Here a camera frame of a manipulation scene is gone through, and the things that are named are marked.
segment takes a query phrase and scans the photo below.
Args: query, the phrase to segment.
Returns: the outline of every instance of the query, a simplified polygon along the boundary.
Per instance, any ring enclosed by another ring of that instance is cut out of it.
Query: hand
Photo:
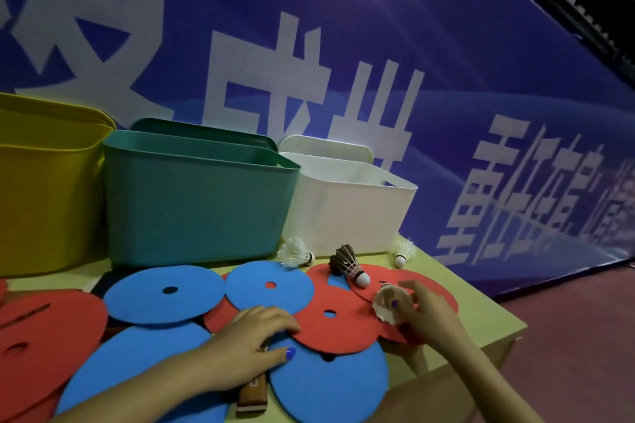
[[[411,297],[395,292],[391,306],[398,318],[446,359],[474,346],[465,327],[443,296],[418,281],[400,281],[399,286],[414,291]]]
[[[197,393],[241,386],[295,355],[294,347],[259,351],[268,337],[283,330],[298,332],[295,318],[277,307],[256,306],[238,313],[223,331],[184,356],[197,380]]]

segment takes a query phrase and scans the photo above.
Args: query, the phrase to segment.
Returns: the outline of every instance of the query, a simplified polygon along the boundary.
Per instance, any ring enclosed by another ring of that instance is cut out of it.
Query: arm
[[[241,386],[290,360],[295,348],[259,351],[266,338],[285,329],[300,330],[286,311],[262,306],[242,311],[202,346],[163,360],[52,422],[153,423],[189,398]]]
[[[543,423],[471,340],[445,299],[413,281],[400,282],[414,290],[412,299],[397,296],[391,302],[398,317],[407,321],[454,368],[488,423]]]

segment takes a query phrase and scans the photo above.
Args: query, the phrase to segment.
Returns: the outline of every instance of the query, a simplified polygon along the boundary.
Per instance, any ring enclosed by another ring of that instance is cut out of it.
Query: shuttlecock
[[[307,250],[302,238],[297,236],[289,238],[287,242],[280,246],[275,257],[276,261],[280,261],[286,267],[310,266],[315,259],[316,257],[313,253]]]
[[[390,325],[403,323],[391,308],[391,301],[397,297],[398,293],[409,297],[406,290],[391,283],[384,283],[382,288],[373,296],[373,309],[375,310],[377,318]]]
[[[344,275],[355,281],[360,288],[366,288],[370,284],[370,276],[367,275],[355,257],[355,251],[350,244],[339,248],[328,261],[331,273],[336,276]]]
[[[410,240],[403,240],[397,243],[393,243],[391,253],[394,256],[393,264],[395,267],[402,268],[406,265],[406,262],[412,259],[417,254],[417,247],[415,243]]]

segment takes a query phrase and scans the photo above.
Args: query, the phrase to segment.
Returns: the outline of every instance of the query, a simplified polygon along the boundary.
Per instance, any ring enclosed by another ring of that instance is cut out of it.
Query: forearm
[[[154,423],[195,396],[187,355],[171,356],[138,376],[63,412],[53,423]]]
[[[487,423],[543,423],[476,345],[466,344],[446,358]]]

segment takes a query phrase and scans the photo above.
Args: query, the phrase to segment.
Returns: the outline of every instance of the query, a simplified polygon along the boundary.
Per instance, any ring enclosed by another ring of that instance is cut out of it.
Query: left hand
[[[298,332],[300,325],[280,308],[256,306],[238,313],[208,342],[183,354],[197,380],[197,392],[233,389],[286,363],[295,348],[259,351],[265,339],[283,330]]]

